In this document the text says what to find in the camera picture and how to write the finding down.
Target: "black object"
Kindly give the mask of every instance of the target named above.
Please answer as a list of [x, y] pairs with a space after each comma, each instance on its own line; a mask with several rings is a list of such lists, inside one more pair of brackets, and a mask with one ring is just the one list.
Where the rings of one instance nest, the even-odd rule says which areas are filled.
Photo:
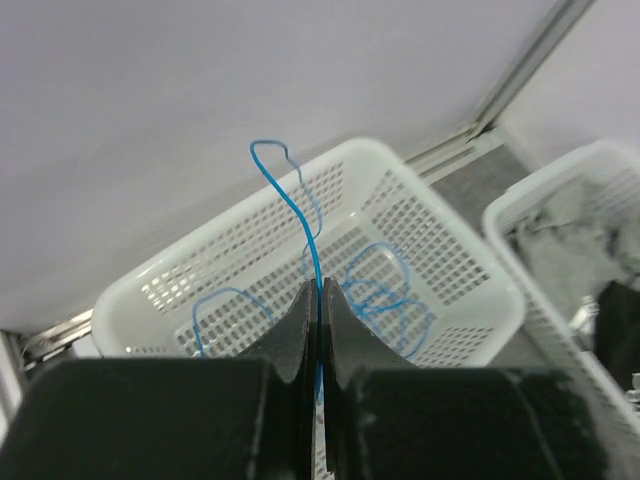
[[418, 369], [337, 283], [319, 338], [318, 306], [311, 280], [239, 358], [59, 364], [28, 392], [0, 479], [310, 479], [319, 354], [336, 480], [614, 478], [616, 452], [566, 374]]
[[611, 282], [598, 298], [594, 352], [624, 390], [640, 372], [640, 293]]

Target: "perforated basket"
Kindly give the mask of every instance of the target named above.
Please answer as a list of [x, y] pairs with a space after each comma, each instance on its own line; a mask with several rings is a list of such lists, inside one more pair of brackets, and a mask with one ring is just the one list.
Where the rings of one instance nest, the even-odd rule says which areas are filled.
[[[317, 239], [324, 276], [343, 281], [347, 265], [374, 242], [389, 242], [403, 253], [411, 269], [410, 297], [426, 303], [435, 318], [411, 361], [485, 365], [521, 325], [524, 302], [511, 278], [471, 228], [386, 146], [348, 141], [307, 163], [303, 175], [324, 215]], [[295, 172], [280, 183], [315, 231], [314, 210]], [[109, 287], [94, 309], [95, 343], [104, 355], [196, 355], [192, 305], [224, 287], [247, 290], [278, 318], [303, 281], [305, 244], [297, 217], [267, 186]], [[398, 262], [384, 249], [371, 250], [352, 273], [395, 291], [403, 285]], [[363, 297], [376, 288], [361, 287], [356, 293]], [[426, 322], [417, 306], [404, 312], [410, 351]], [[378, 320], [381, 338], [397, 345], [403, 335], [399, 313]], [[198, 322], [214, 356], [240, 352], [270, 325], [262, 308], [239, 295], [203, 304]]]
[[552, 192], [576, 178], [591, 179], [605, 188], [593, 208], [608, 218], [622, 220], [640, 213], [640, 163], [609, 142], [579, 148], [534, 172], [512, 186], [486, 209], [483, 227], [487, 241], [514, 279], [527, 301], [524, 326], [556, 366], [571, 369], [592, 389], [608, 415], [616, 436], [640, 460], [640, 420], [622, 391], [591, 352], [573, 341], [569, 319], [558, 313], [529, 275], [505, 239], [508, 232]]

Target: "white wall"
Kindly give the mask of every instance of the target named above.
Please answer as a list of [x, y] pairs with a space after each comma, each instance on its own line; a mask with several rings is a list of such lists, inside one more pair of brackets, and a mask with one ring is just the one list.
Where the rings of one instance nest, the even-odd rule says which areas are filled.
[[640, 154], [640, 2], [597, 0], [500, 120], [539, 165], [600, 138]]
[[78, 313], [265, 185], [255, 137], [414, 153], [463, 126], [553, 3], [4, 0], [0, 327]]

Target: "plastic bin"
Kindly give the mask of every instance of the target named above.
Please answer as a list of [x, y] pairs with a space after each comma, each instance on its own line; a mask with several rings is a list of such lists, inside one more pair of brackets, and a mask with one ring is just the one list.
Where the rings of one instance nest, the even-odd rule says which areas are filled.
[[[248, 155], [246, 161], [252, 168]], [[410, 298], [426, 303], [435, 318], [412, 362], [486, 365], [520, 327], [524, 300], [513, 280], [476, 233], [385, 145], [350, 140], [302, 171], [324, 215], [317, 244], [325, 276], [343, 281], [347, 265], [374, 242], [389, 242], [403, 253]], [[280, 184], [315, 232], [316, 216], [297, 174]], [[224, 287], [247, 290], [278, 318], [304, 278], [305, 245], [297, 217], [266, 186], [109, 287], [94, 309], [95, 343], [104, 355], [198, 355], [193, 303]], [[395, 291], [403, 285], [400, 265], [384, 249], [370, 250], [352, 273]], [[374, 288], [363, 286], [358, 294], [365, 298]], [[410, 351], [426, 322], [419, 308], [405, 313]], [[381, 338], [397, 345], [403, 335], [399, 312], [377, 320]], [[198, 322], [213, 356], [240, 352], [270, 325], [261, 307], [231, 294], [203, 304]], [[317, 421], [316, 478], [327, 478], [321, 408]]]
[[528, 211], [578, 177], [605, 186], [594, 200], [596, 211], [620, 220], [640, 213], [640, 159], [603, 141], [574, 150], [512, 186], [487, 207], [483, 228], [487, 241], [525, 294], [527, 332], [552, 364], [574, 370], [579, 380], [592, 389], [616, 436], [640, 457], [638, 416], [595, 356], [581, 351], [573, 341], [569, 319], [563, 318], [549, 302], [505, 239]]

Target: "gray surface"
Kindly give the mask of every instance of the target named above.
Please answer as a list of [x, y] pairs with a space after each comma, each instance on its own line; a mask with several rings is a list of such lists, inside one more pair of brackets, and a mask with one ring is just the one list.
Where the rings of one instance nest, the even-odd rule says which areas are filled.
[[[501, 146], [447, 175], [432, 187], [478, 232], [485, 208], [528, 174], [513, 153]], [[542, 353], [520, 329], [492, 362], [495, 366], [546, 366]]]

